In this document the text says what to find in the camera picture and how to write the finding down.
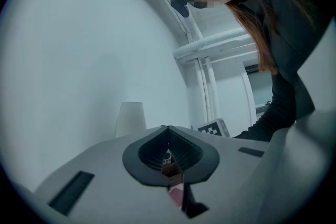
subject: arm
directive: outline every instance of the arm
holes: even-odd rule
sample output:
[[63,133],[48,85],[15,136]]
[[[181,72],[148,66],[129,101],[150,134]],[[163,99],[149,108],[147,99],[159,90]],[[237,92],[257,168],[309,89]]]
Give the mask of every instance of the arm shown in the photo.
[[235,138],[270,141],[273,133],[290,127],[296,119],[295,92],[281,74],[272,76],[272,102],[261,118],[248,131]]

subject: woman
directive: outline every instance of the woman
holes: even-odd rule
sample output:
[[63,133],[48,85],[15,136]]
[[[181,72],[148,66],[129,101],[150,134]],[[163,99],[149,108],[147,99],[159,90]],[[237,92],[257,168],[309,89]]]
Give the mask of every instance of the woman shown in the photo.
[[273,133],[291,126],[314,110],[297,75],[331,19],[320,0],[174,0],[198,8],[225,3],[254,39],[259,69],[272,74],[272,102],[263,116],[236,138],[270,141]]

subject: white wall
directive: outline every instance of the white wall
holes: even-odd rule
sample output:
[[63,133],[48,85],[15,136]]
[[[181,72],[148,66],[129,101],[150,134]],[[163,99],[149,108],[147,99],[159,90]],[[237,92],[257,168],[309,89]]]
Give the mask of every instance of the white wall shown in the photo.
[[272,101],[272,76],[270,72],[256,72],[248,75],[255,105]]
[[122,101],[148,128],[190,126],[176,39],[144,0],[11,0],[0,39],[1,151],[30,190],[115,137]]
[[241,28],[233,14],[224,4],[219,7],[204,9],[193,8],[193,11],[196,23],[204,37]]
[[[204,69],[212,103],[209,78],[205,66]],[[248,82],[244,65],[240,60],[228,59],[214,62],[213,69],[217,82],[221,117],[224,119],[230,136],[234,137],[246,130],[256,121],[256,111],[250,83]],[[195,68],[189,67],[186,71],[186,76],[190,122],[195,129],[198,125],[204,123],[201,94],[197,83]]]

